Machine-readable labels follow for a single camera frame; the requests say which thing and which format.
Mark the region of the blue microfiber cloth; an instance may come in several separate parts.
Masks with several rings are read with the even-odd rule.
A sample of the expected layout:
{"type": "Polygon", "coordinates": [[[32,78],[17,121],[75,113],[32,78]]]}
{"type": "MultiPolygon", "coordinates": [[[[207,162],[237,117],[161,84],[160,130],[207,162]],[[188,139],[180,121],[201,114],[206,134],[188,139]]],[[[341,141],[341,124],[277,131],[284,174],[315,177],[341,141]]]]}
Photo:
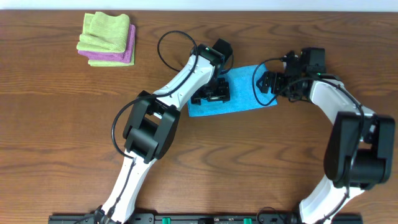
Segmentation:
{"type": "Polygon", "coordinates": [[[262,108],[252,91],[252,74],[256,65],[232,68],[222,77],[229,83],[230,100],[209,102],[203,100],[201,105],[188,102],[189,117],[213,116],[262,108]]]}

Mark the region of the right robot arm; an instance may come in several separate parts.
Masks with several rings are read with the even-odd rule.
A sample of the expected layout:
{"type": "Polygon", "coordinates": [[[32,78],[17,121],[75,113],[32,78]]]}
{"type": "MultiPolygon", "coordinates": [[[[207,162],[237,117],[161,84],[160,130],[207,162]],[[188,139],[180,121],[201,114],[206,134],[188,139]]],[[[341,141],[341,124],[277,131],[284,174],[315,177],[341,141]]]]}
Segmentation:
{"type": "Polygon", "coordinates": [[[323,159],[325,175],[287,216],[286,223],[331,223],[353,198],[388,181],[392,171],[395,121],[378,115],[326,72],[325,50],[304,48],[282,57],[281,93],[318,106],[333,127],[323,159]]]}

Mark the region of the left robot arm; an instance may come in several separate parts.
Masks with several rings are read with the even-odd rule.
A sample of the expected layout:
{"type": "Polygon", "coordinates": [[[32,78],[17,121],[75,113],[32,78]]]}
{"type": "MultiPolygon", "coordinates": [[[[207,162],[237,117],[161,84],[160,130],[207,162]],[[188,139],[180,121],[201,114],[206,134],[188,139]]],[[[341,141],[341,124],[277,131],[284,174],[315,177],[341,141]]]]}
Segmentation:
{"type": "Polygon", "coordinates": [[[161,89],[142,91],[123,130],[123,166],[111,195],[94,214],[95,223],[125,223],[135,210],[137,195],[153,164],[170,148],[180,111],[188,102],[230,99],[229,84],[220,77],[233,54],[231,44],[218,39],[214,46],[199,45],[191,51],[186,66],[161,89]]]}

